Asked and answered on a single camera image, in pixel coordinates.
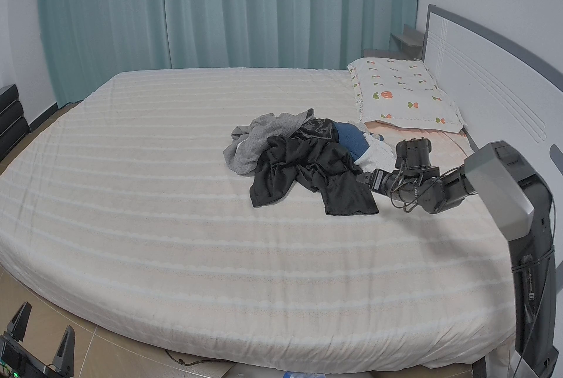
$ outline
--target bed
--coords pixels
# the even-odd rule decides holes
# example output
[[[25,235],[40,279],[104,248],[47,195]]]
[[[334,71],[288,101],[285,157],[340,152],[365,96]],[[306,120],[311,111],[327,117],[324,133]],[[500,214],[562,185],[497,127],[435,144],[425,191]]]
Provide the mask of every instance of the bed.
[[[431,21],[430,71],[469,108],[447,88],[435,31]],[[222,156],[232,128],[309,107],[357,119],[348,71],[117,75],[0,176],[4,267],[132,339],[280,370],[471,363],[509,341],[508,248],[478,197],[431,216],[376,195],[377,215],[330,217],[319,194],[295,185],[279,203],[252,208],[252,177],[232,173]],[[429,137],[445,169],[471,152],[463,134],[372,128],[389,142]],[[475,142],[488,141],[474,131]]]

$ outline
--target pile of clothes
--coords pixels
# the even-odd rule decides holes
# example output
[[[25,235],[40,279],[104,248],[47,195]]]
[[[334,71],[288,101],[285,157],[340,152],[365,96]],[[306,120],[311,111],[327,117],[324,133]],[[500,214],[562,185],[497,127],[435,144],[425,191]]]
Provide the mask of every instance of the pile of clothes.
[[[223,155],[237,174],[255,172],[252,205],[277,202],[297,181],[320,192],[327,215],[378,213],[372,192],[356,176],[375,168],[392,170],[391,147],[370,135],[363,123],[314,114],[313,109],[298,115],[265,114],[233,130],[233,142]]]

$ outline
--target blue garment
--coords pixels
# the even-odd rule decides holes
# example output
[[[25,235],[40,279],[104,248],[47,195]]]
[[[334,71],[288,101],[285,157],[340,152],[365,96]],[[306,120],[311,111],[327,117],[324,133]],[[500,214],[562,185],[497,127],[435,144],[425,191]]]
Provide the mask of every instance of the blue garment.
[[[362,157],[362,154],[369,148],[364,133],[349,123],[335,122],[334,127],[338,131],[338,143],[350,151],[355,161]]]

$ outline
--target floor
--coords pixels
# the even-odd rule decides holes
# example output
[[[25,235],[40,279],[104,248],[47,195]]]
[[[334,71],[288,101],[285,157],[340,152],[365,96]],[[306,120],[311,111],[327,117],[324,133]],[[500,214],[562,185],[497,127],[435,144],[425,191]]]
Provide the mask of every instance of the floor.
[[[42,130],[74,105],[67,105],[59,110],[33,133],[27,135],[0,162],[0,174]],[[67,325],[71,325],[76,334],[74,376],[77,378],[221,378],[230,368],[229,363],[181,366],[171,360],[162,348],[120,336],[55,306],[20,284],[0,265],[0,332],[25,301],[32,305],[32,313],[23,345],[38,359],[50,364],[62,334]],[[197,357],[187,354],[172,355],[186,363],[197,360]],[[399,372],[372,372],[372,375],[374,378],[471,378],[472,371],[470,364],[453,364],[439,369],[419,366]]]

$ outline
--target floral pillowcase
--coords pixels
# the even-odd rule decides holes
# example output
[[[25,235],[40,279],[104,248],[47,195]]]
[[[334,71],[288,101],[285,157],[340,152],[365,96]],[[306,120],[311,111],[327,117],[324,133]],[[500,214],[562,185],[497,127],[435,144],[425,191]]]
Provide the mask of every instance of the floral pillowcase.
[[[420,60],[359,58],[348,65],[361,122],[459,132],[463,118]]]

